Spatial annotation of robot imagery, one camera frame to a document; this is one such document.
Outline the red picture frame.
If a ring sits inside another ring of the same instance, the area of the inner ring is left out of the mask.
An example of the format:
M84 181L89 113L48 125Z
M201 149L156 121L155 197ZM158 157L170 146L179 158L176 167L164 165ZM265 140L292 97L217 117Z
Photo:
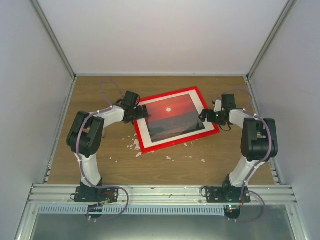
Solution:
M192 86L188 88L183 88L171 92L161 93L158 95L153 95L149 97L142 98L140 100L140 105L146 105L149 103L165 100L168 98L174 98L181 95L189 94L197 111L198 115L202 112L203 109L207 109L208 105L205 102L204 97L202 96L199 88L197 86ZM134 126L135 131L137 133L137 138L140 143L141 152L142 153L149 153L152 151L157 151L160 149L172 147L179 144L184 144L186 142L194 141L200 138L205 138L208 136L216 135L220 132L218 125L211 123L211 122L202 122L205 126L205 129L191 132L188 134L183 134L181 136L172 137L166 140L161 140L158 142L151 142L150 134L147 128L145 118L135 120Z

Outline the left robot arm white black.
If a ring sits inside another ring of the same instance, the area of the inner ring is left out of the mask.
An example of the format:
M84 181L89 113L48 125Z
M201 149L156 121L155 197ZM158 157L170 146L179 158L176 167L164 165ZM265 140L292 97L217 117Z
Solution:
M127 91L122 99L105 109L95 112L79 111L75 116L66 143L77 158L81 172L80 182L88 187L85 195L92 202L98 202L103 197L97 152L104 130L115 123L134 123L148 117L147 107L139 105L140 99L137 93Z

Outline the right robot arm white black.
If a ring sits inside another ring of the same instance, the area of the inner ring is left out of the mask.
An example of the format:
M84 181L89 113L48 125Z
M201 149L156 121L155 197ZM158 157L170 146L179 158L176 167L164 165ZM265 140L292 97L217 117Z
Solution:
M232 203L239 195L245 194L245 187L257 169L278 154L276 122L238 108L234 94L222 94L213 101L213 105L214 109L203 109L199 114L202 122L214 123L220 128L227 126L229 130L231 126L242 129L241 159L226 178L226 187L221 190L223 200Z

